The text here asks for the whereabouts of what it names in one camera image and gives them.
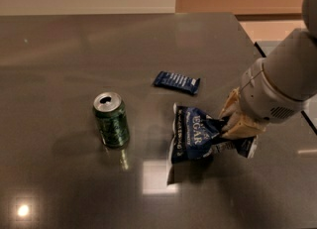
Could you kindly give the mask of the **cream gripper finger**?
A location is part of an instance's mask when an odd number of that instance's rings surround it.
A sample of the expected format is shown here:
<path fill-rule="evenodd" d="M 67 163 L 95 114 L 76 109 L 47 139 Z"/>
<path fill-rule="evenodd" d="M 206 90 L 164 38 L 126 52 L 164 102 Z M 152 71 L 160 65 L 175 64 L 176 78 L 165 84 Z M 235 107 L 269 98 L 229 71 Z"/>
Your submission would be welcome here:
<path fill-rule="evenodd" d="M 239 108 L 239 99 L 240 99 L 240 89 L 235 88 L 228 95 L 228 98 L 222 110 L 220 111 L 219 117 L 224 118 L 224 117 L 229 117 L 233 115 Z"/>
<path fill-rule="evenodd" d="M 226 125 L 222 128 L 222 137 L 229 140 L 238 140 L 256 136 L 265 131 L 266 123 L 256 121 L 246 114 L 234 112 L 221 114 L 220 118 L 228 117 Z"/>

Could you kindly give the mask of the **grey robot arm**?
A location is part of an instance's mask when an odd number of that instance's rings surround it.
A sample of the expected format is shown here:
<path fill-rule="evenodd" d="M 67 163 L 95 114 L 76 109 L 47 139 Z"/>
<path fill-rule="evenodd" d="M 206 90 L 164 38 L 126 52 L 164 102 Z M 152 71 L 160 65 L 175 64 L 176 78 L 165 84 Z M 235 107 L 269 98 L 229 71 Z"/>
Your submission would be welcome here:
<path fill-rule="evenodd" d="M 267 56 L 257 59 L 232 90 L 220 113 L 228 119 L 222 137 L 262 133 L 309 104 L 317 93 L 317 0 L 303 0 L 303 29 L 293 30 Z"/>

